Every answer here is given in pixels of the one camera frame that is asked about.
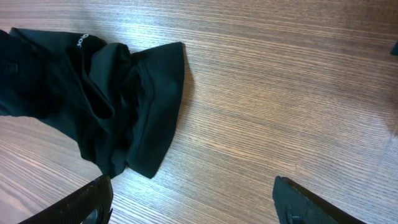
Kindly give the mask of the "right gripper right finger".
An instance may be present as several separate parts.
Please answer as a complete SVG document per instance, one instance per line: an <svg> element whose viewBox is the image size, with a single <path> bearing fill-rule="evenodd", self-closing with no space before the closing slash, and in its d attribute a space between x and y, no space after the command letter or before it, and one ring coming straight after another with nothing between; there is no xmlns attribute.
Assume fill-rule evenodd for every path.
<svg viewBox="0 0 398 224"><path fill-rule="evenodd" d="M280 224L364 224L288 177L275 178L272 198Z"/></svg>

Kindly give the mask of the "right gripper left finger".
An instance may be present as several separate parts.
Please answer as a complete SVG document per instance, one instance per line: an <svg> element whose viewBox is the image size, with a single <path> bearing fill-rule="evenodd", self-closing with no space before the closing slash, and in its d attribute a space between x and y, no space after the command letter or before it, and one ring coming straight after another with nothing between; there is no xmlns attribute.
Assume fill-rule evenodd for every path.
<svg viewBox="0 0 398 224"><path fill-rule="evenodd" d="M113 188L102 175L20 224L108 224Z"/></svg>

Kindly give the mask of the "black t-shirt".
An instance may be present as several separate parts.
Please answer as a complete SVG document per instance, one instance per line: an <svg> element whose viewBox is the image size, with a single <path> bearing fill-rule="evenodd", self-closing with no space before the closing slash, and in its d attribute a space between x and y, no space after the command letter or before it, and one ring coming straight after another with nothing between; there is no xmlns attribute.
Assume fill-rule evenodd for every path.
<svg viewBox="0 0 398 224"><path fill-rule="evenodd" d="M126 168L155 176L174 138L184 78L180 42L132 53L90 34L1 32L1 114L59 130L111 177Z"/></svg>

